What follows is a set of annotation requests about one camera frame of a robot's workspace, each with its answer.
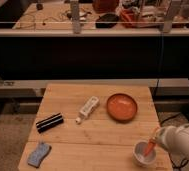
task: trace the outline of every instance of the bowl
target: bowl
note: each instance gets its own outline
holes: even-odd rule
[[[133,158],[135,164],[139,166],[149,166],[154,163],[156,159],[156,151],[153,149],[147,156],[144,156],[144,150],[148,142],[141,141],[135,145],[133,150]]]

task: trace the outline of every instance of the cluttered shelf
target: cluttered shelf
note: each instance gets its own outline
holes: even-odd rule
[[[144,6],[141,9],[123,7],[114,9],[115,13],[98,11],[91,3],[79,4],[80,23],[82,30],[95,30],[97,28],[110,28],[113,30],[126,30],[127,28],[158,28],[165,20],[165,7]],[[180,11],[174,19],[174,28],[189,28],[189,9],[187,14]],[[72,29],[72,16],[70,4],[43,3],[38,10],[37,4],[32,3],[13,29],[27,30],[70,30]]]

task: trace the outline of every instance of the red object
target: red object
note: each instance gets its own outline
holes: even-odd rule
[[[144,150],[143,155],[144,155],[145,157],[148,156],[148,155],[154,150],[155,145],[156,145],[155,142],[149,141],[149,142],[148,142],[148,145],[146,146],[146,148],[145,148],[145,150]]]
[[[107,112],[115,120],[126,122],[137,113],[137,103],[127,94],[114,94],[107,100]]]
[[[94,0],[93,8],[97,13],[114,12],[119,5],[119,0]]]

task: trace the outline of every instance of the orange object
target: orange object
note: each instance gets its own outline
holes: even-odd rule
[[[144,150],[143,155],[146,157],[147,155],[149,155],[151,153],[152,150],[154,150],[154,147],[156,146],[156,142],[154,142],[154,137],[155,137],[155,133],[156,131],[159,129],[159,127],[156,127],[151,135],[151,138],[149,139],[149,142]]]
[[[107,100],[108,114],[115,120],[126,122],[137,113],[137,103],[127,94],[114,94]]]
[[[149,155],[151,153],[152,150],[154,150],[156,143],[149,140],[148,145],[146,146],[143,155],[146,157],[147,155]]]

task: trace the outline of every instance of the cable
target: cable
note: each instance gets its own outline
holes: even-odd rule
[[[179,116],[179,115],[181,115],[181,114],[182,114],[182,113],[178,113],[178,114],[176,114],[176,115],[174,115],[174,116],[171,116],[171,117],[168,117],[168,118],[164,119],[163,121],[160,122],[160,125],[163,125],[166,121],[168,121],[168,120],[170,120],[170,119],[174,119],[174,118],[176,118],[177,116]]]
[[[160,82],[160,74],[162,71],[162,65],[163,65],[163,57],[164,57],[164,36],[163,33],[161,34],[161,53],[160,53],[160,60],[158,64],[158,76],[157,76],[157,84],[153,92],[153,96],[156,97],[157,95],[157,90],[159,87],[159,82]]]
[[[174,163],[174,161],[172,160],[170,154],[169,154],[169,157],[170,157],[170,160],[171,160],[173,169],[177,169],[178,171],[181,171],[181,169],[184,168],[184,167],[189,163],[189,160],[188,160],[188,159],[183,158],[182,161],[180,162],[180,165],[177,166],[177,165]]]

